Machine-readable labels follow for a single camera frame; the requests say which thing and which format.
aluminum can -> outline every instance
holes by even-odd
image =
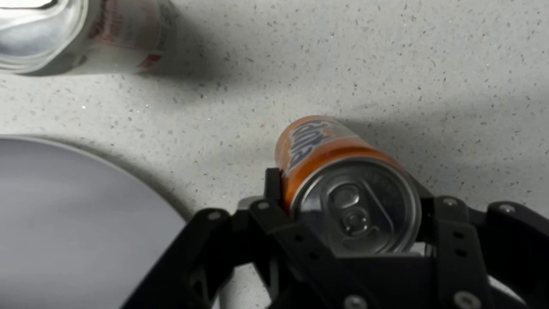
[[[276,142],[283,206],[345,257],[403,252],[420,227],[413,178],[329,117],[305,117]]]
[[[139,72],[173,41],[170,0],[1,0],[0,70]]]

white countertop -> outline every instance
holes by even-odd
[[[549,216],[549,2],[173,2],[170,72],[3,75],[0,132],[92,149],[190,215],[259,194],[283,127],[333,115],[435,194]]]

can lid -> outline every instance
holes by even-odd
[[[401,252],[420,227],[411,180],[379,160],[343,160],[312,175],[297,196],[293,216],[336,256]]]
[[[84,26],[89,0],[1,0],[0,70],[34,72],[60,55]]]
[[[1,0],[0,9],[44,9],[55,3],[56,0]]]

